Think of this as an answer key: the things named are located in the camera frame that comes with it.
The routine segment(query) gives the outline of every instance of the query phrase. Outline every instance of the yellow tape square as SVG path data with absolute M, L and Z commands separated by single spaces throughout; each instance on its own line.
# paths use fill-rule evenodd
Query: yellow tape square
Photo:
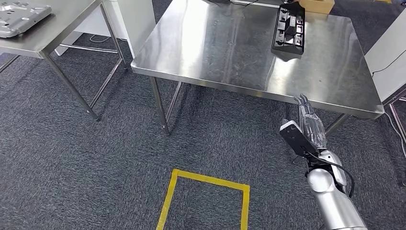
M 175 191 L 176 181 L 178 176 L 189 178 L 196 181 L 207 182 L 215 185 L 221 185 L 229 188 L 234 188 L 243 191 L 242 195 L 242 209 L 241 209 L 241 230 L 248 229 L 248 205 L 249 205 L 249 185 L 239 184 L 231 181 L 226 181 L 223 179 L 218 179 L 210 176 L 204 176 L 197 173 L 186 172 L 179 169 L 174 169 L 172 171 L 172 176 L 170 178 L 168 191 L 165 197 L 164 205 L 162 206 L 161 215 L 159 216 L 157 230 L 163 230 L 166 218 L 168 216 L 168 211 L 170 203 L 172 201 L 173 193 Z

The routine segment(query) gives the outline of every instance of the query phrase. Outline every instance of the metal sheet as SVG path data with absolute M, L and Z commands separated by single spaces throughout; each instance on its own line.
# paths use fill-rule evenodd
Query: metal sheet
M 377 118 L 383 106 L 349 18 L 306 13 L 304 54 L 271 50 L 277 9 L 173 0 L 135 73 Z
M 25 33 L 0 38 L 0 51 L 35 58 L 52 52 L 94 9 L 101 0 L 31 0 L 30 3 L 49 5 L 47 16 Z
M 52 11 L 47 5 L 3 1 L 0 4 L 0 37 L 14 37 L 24 33 Z

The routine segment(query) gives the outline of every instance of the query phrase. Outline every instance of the white wall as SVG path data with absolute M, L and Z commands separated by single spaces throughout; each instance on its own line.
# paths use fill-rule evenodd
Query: white wall
M 387 67 L 406 50 L 405 23 L 406 11 L 403 10 L 365 55 L 371 74 Z M 375 73 L 373 82 L 382 102 L 406 84 L 406 52 L 386 70 Z

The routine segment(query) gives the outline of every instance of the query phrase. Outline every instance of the robotic hand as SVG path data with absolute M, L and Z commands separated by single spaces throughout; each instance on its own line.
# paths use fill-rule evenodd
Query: robotic hand
M 306 96 L 301 94 L 295 100 L 301 109 L 303 127 L 284 119 L 279 133 L 297 155 L 307 160 L 305 175 L 315 195 L 325 229 L 367 230 L 350 199 L 354 185 L 347 195 L 345 170 L 338 156 L 327 150 L 323 123 L 314 113 Z

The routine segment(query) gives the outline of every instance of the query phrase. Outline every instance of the gray carpet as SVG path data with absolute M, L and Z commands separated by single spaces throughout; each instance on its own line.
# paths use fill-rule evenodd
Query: gray carpet
M 153 2 L 158 20 L 169 1 Z M 340 0 L 333 12 L 353 19 L 366 52 L 399 14 L 392 9 Z M 366 28 L 362 19 L 374 15 L 384 19 Z M 113 48 L 89 37 L 77 45 Z M 73 49 L 53 58 L 88 101 L 116 61 Z M 158 83 L 168 106 L 176 83 Z M 0 229 L 154 229 L 174 168 L 249 184 L 250 229 L 322 224 L 305 166 L 291 164 L 278 135 L 282 118 L 297 117 L 294 105 L 184 85 L 166 137 L 146 76 L 119 68 L 95 107 L 96 123 L 44 61 L 20 57 L 0 75 L 0 108 Z M 326 125 L 338 116 L 317 112 Z M 406 226 L 399 143 L 384 116 L 350 118 L 328 138 L 356 179 L 353 201 L 371 230 Z M 165 229 L 238 229 L 241 199 L 238 190 L 180 178 Z

